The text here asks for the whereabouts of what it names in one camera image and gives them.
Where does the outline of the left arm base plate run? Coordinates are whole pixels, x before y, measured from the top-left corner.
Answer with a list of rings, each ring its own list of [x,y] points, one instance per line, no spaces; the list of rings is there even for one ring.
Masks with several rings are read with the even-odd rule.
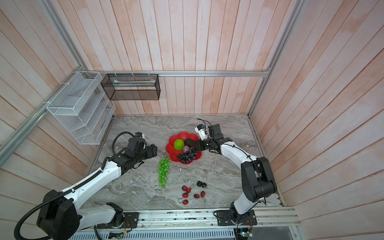
[[[98,229],[135,229],[138,226],[139,212],[118,213],[108,224],[97,225]]]

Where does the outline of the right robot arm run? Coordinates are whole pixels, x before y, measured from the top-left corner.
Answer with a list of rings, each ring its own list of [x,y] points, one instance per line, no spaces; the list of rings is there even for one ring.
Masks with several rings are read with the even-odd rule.
[[[195,145],[199,152],[210,151],[231,160],[241,170],[243,193],[235,200],[228,211],[233,220],[248,214],[261,200],[278,191],[277,183],[265,157],[256,157],[240,148],[230,138],[225,138],[220,125],[195,127],[199,139]]]

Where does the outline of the black grape bunch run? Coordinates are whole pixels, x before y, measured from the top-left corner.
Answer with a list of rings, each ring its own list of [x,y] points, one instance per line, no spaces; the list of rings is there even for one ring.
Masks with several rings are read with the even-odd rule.
[[[182,152],[179,155],[177,155],[177,159],[182,163],[182,164],[189,164],[192,161],[197,159],[198,151],[196,148],[191,147],[187,152]]]

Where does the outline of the green grape bunch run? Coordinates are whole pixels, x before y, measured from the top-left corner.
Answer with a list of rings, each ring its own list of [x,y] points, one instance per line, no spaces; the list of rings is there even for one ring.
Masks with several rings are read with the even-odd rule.
[[[158,181],[159,185],[162,188],[166,187],[167,179],[168,179],[168,174],[170,171],[170,158],[163,158],[159,162],[159,168],[158,168]]]

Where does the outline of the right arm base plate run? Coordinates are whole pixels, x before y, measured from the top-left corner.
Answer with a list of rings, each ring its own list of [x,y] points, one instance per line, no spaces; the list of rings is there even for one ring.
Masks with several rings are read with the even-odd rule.
[[[219,226],[256,226],[258,224],[254,210],[237,214],[235,209],[217,210],[213,213]]]

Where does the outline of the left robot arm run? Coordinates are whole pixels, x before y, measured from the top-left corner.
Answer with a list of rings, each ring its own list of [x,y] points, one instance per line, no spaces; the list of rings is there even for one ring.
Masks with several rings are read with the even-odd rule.
[[[52,190],[46,194],[37,226],[54,240],[68,240],[79,230],[101,224],[112,228],[124,226],[124,211],[117,204],[106,203],[88,209],[82,205],[113,180],[138,168],[144,160],[156,157],[157,150],[142,137],[130,138],[125,148],[106,157],[93,174],[60,192]]]

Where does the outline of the purple fig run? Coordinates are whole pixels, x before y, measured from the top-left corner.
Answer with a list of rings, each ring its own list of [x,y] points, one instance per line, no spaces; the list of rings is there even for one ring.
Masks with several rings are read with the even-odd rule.
[[[183,149],[182,149],[183,153],[187,153],[189,151],[190,151],[190,147],[189,146],[184,146]]]

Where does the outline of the green bumpy round fruit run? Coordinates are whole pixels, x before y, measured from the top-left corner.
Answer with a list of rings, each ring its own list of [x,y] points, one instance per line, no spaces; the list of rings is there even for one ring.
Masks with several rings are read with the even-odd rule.
[[[174,141],[174,149],[176,151],[182,151],[185,146],[185,142],[182,139],[176,139]]]

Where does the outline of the dark avocado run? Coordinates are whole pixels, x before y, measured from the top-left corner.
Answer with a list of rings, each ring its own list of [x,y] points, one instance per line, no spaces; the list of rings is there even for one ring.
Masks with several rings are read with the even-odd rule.
[[[186,139],[186,140],[184,141],[184,143],[185,143],[185,146],[188,146],[188,147],[190,147],[190,148],[196,146],[196,142],[195,142],[193,139],[191,139],[191,138]]]

